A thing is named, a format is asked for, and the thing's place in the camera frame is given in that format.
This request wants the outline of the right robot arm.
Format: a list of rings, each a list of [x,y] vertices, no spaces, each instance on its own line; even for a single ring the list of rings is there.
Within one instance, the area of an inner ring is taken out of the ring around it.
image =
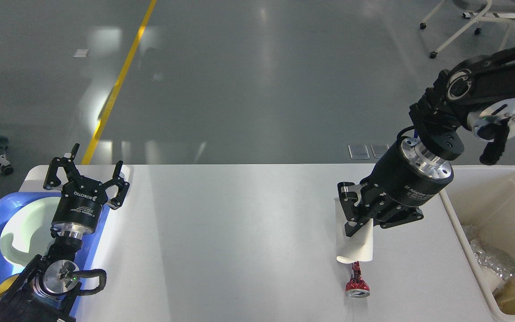
[[[482,164],[499,161],[515,136],[515,47],[440,71],[409,107],[409,118],[412,125],[398,133],[368,177],[338,183],[346,237],[421,220],[420,206],[454,178],[450,162],[464,152],[460,127],[486,142]]]

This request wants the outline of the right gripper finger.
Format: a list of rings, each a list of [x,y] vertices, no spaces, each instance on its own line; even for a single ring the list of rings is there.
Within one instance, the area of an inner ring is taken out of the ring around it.
[[[382,229],[394,228],[399,225],[423,220],[424,214],[419,207],[394,206],[379,212],[374,218],[374,226]]]
[[[354,182],[337,184],[338,199],[345,214],[345,235],[352,237],[361,228],[380,226],[386,228],[384,211],[388,195],[376,186],[356,185]]]

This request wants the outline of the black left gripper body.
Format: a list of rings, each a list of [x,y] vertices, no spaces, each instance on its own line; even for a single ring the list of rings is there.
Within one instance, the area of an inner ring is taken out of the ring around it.
[[[62,185],[51,227],[57,232],[95,233],[108,197],[103,185]]]

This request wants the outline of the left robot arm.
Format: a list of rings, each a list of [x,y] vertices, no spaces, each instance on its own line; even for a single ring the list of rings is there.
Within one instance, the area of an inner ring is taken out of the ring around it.
[[[106,287],[106,271],[81,270],[76,254],[84,236],[97,230],[103,208],[123,205],[130,184],[122,174],[123,161],[106,182],[81,175],[74,163],[79,146],[49,163],[43,188],[61,192],[50,228],[53,242],[0,293],[0,322],[74,322],[70,312],[77,298]]]

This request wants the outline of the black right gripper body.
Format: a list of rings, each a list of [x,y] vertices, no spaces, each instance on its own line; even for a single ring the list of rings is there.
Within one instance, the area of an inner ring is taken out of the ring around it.
[[[419,139],[399,137],[364,178],[362,204],[369,206],[378,196],[409,207],[427,203],[454,179],[450,162],[427,158],[428,152]]]

